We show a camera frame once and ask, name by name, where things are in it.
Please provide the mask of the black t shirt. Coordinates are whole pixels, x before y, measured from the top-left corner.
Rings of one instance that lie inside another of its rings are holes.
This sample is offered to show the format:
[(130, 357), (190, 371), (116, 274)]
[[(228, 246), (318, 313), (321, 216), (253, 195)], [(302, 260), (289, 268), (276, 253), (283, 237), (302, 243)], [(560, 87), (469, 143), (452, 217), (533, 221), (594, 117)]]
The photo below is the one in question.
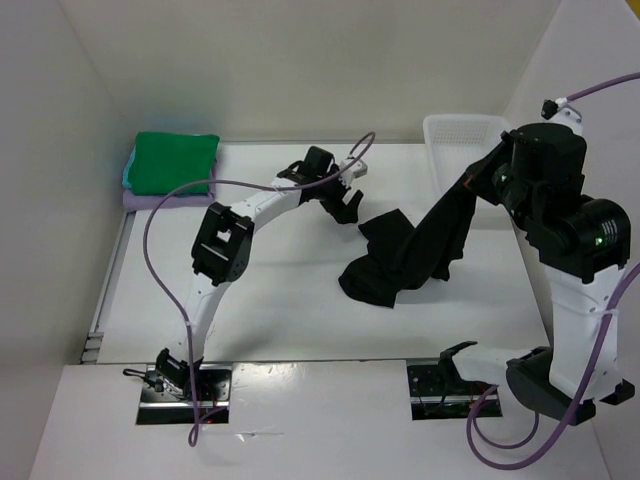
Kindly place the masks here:
[(447, 281), (450, 263), (463, 257), (476, 211), (477, 195), (468, 184), (487, 163), (486, 157), (471, 163), (417, 225), (399, 209), (360, 224), (367, 254), (338, 278), (346, 296), (392, 308), (403, 290), (417, 290), (430, 279)]

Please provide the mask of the green t shirt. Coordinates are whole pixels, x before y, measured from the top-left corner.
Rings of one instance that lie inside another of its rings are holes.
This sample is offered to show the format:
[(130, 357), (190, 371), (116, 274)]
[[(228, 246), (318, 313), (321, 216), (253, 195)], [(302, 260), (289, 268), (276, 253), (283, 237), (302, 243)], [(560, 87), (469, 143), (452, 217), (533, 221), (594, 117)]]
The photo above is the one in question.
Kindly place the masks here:
[(127, 171), (128, 189), (138, 196), (158, 196), (191, 182), (209, 180), (220, 137), (168, 132), (139, 132)]

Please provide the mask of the purple t shirt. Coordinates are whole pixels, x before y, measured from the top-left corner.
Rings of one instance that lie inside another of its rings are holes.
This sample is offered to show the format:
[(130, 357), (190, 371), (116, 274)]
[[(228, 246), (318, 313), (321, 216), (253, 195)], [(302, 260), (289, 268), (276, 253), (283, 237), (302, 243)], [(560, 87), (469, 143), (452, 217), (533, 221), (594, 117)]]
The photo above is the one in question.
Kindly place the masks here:
[[(173, 189), (197, 180), (212, 180), (214, 168), (206, 171), (171, 171), (169, 173), (133, 174), (131, 171), (123, 174), (122, 196), (123, 206), (129, 212), (152, 210), (164, 196)], [(186, 189), (168, 200), (162, 209), (182, 207), (201, 207), (210, 204), (215, 197), (213, 185), (199, 185)]]

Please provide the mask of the cyan t shirt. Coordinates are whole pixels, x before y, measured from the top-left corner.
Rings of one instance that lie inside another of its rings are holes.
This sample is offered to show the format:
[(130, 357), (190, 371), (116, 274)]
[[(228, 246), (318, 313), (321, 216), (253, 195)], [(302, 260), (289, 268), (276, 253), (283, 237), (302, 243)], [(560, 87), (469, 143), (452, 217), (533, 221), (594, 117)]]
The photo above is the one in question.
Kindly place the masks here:
[(127, 163), (126, 163), (126, 165), (125, 165), (125, 167), (123, 169), (123, 172), (122, 172), (121, 184), (122, 184), (122, 186), (123, 186), (123, 188), (125, 190), (129, 190), (131, 188), (131, 182), (129, 180), (129, 172), (130, 172), (130, 169), (131, 169), (131, 167), (132, 167), (132, 165), (133, 165), (133, 163), (135, 161), (135, 156), (136, 156), (136, 147), (133, 147), (133, 149), (132, 149), (132, 151), (131, 151), (131, 153), (129, 155), (129, 158), (127, 160)]

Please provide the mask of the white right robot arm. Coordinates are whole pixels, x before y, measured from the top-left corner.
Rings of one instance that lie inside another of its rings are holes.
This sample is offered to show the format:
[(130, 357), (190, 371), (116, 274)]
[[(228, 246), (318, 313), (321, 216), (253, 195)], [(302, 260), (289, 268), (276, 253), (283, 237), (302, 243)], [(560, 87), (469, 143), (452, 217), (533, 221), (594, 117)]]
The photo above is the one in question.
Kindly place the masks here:
[(501, 205), (538, 253), (551, 290), (553, 344), (531, 350), (462, 342), (439, 358), (450, 393), (472, 381), (507, 386), (525, 408), (579, 425), (598, 402), (635, 394), (617, 365), (614, 290), (630, 258), (631, 224), (615, 202), (583, 194), (585, 139), (566, 125), (533, 123), (503, 132), (500, 143), (466, 171), (467, 188)]

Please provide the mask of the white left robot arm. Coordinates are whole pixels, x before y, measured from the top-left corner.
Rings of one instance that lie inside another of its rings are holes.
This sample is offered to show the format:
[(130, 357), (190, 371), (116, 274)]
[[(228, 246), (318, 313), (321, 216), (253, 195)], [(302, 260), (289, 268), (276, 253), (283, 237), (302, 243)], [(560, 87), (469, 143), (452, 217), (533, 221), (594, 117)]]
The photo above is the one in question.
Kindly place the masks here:
[(193, 277), (186, 303), (170, 297), (180, 312), (181, 331), (156, 358), (166, 391), (180, 400), (190, 400), (197, 392), (208, 332), (224, 294), (249, 265), (254, 235), (312, 200), (337, 223), (355, 223), (363, 193), (356, 191), (348, 202), (344, 197), (352, 182), (366, 173), (367, 165), (354, 155), (336, 164), (332, 153), (312, 146), (265, 190), (229, 206), (215, 202), (207, 208), (191, 248)]

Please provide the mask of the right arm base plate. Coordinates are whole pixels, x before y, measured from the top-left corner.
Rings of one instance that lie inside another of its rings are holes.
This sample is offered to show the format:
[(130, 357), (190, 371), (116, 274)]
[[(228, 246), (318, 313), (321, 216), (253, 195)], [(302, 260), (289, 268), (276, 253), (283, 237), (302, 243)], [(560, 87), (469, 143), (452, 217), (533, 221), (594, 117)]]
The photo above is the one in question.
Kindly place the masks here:
[(447, 383), (435, 359), (406, 364), (412, 419), (466, 419), (489, 385), (479, 381)]

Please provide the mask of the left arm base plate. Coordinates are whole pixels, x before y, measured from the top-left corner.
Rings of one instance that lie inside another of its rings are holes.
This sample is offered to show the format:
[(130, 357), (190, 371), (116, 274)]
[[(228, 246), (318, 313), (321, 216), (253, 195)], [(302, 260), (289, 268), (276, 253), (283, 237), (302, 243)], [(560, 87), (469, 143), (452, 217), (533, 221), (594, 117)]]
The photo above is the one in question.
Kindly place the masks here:
[[(140, 426), (188, 425), (194, 421), (191, 398), (183, 399), (165, 387), (153, 365), (147, 365), (141, 388), (136, 424)], [(204, 365), (197, 381), (199, 417), (205, 425), (227, 424), (230, 415), (232, 369)]]

